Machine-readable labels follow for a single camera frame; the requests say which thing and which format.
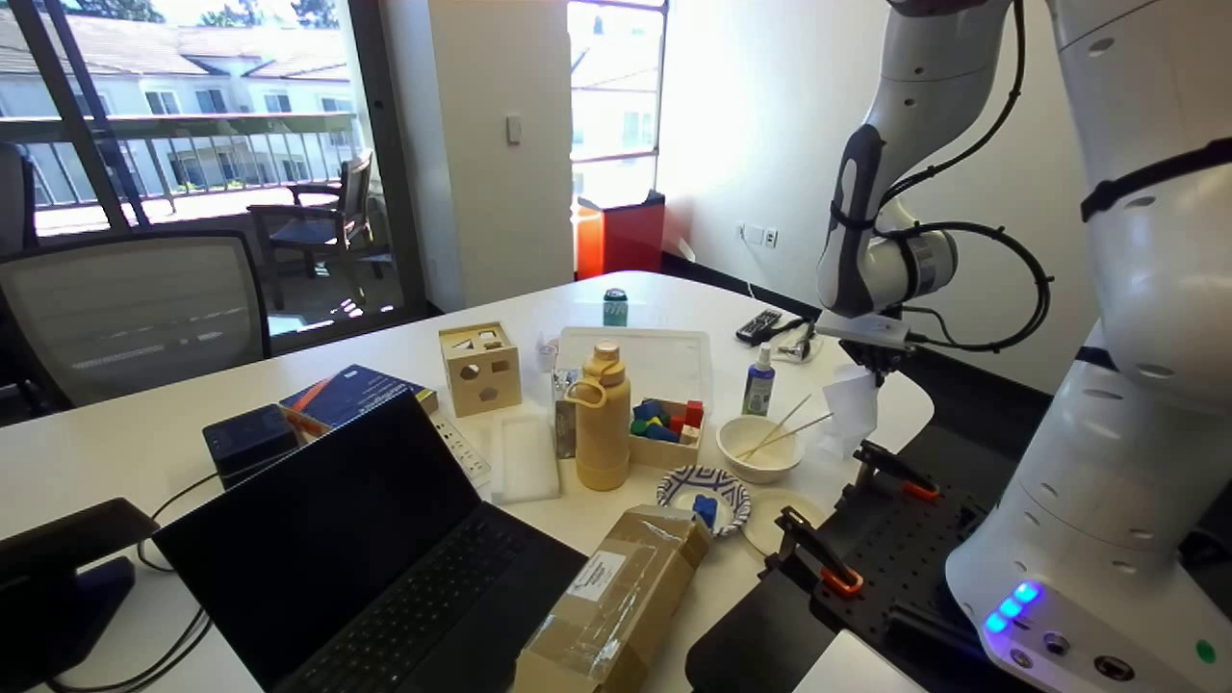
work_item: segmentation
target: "laptop screen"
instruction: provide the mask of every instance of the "laptop screen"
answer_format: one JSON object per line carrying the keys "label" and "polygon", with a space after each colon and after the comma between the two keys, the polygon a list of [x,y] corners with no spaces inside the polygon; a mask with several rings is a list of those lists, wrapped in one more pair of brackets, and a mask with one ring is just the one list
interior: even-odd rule
{"label": "laptop screen", "polygon": [[405,392],[154,542],[270,690],[476,506]]}

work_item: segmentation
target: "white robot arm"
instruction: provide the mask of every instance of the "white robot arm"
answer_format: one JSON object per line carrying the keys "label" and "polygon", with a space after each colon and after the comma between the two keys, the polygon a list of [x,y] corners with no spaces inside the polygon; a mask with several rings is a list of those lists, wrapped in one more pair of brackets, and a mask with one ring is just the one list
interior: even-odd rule
{"label": "white robot arm", "polygon": [[[947,235],[894,242],[877,217],[983,112],[1007,0],[888,8],[822,241],[821,307],[852,332],[954,275]],[[1039,690],[1232,690],[1232,623],[1179,566],[1232,479],[1232,3],[1049,0],[1049,21],[1100,316],[947,586]]]}

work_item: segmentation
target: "bowl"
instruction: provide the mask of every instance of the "bowl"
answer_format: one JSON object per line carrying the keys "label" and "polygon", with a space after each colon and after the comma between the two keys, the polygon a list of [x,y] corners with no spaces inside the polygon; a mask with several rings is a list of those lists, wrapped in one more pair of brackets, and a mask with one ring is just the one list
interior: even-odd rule
{"label": "bowl", "polygon": [[802,434],[772,430],[766,415],[734,415],[720,427],[720,454],[738,479],[772,487],[802,468],[803,448]]}

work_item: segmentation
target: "laptop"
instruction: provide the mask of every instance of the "laptop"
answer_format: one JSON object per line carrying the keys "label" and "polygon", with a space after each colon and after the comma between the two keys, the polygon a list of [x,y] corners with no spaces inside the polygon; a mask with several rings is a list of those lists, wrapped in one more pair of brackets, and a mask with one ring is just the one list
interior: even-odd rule
{"label": "laptop", "polygon": [[582,555],[400,392],[154,537],[260,690],[508,690]]}

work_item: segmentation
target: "white table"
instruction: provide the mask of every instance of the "white table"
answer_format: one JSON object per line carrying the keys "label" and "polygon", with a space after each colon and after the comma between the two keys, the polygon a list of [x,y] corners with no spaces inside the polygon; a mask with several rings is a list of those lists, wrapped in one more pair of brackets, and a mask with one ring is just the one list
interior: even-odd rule
{"label": "white table", "polygon": [[[629,291],[629,328],[707,334],[707,445],[702,463],[722,468],[713,452],[713,434],[720,419],[738,414],[741,374],[753,362],[753,352],[734,344],[732,332],[766,306],[658,275],[608,275],[5,427],[0,537],[16,537],[109,497],[125,497],[154,513],[169,495],[210,474],[210,457],[201,441],[205,423],[282,401],[350,362],[431,386],[444,398],[444,414],[451,414],[436,338],[437,328],[499,320],[519,348],[523,405],[457,419],[467,434],[485,441],[485,430],[499,427],[505,415],[550,415],[536,359],[537,344],[555,338],[561,328],[600,328],[604,291],[611,287]],[[821,392],[827,374],[839,365],[848,365],[848,359],[831,338],[817,338],[817,359],[809,365],[777,362],[768,415],[781,415],[803,392]],[[933,401],[910,379],[888,379],[877,392],[877,405],[880,419],[874,441],[894,452],[906,448],[933,415]],[[848,479],[852,463],[803,463],[785,487],[817,497],[827,507]],[[561,497],[508,506],[508,513],[590,555],[625,507],[654,501],[661,474],[634,470],[617,495],[590,495],[576,487],[572,463],[561,463],[561,480]],[[220,487],[206,487],[184,497],[169,516],[215,495]],[[761,555],[753,555],[741,541],[722,541],[713,546],[693,579],[675,632],[664,637],[664,649],[658,650],[646,690],[688,690],[688,649],[757,583],[757,570]],[[88,663],[68,669],[65,683],[104,687],[145,669],[182,637],[192,609],[196,600],[176,579],[140,570],[140,583],[113,627]],[[158,690],[238,693],[259,687],[229,654],[224,637],[210,632],[173,674],[158,683]]]}

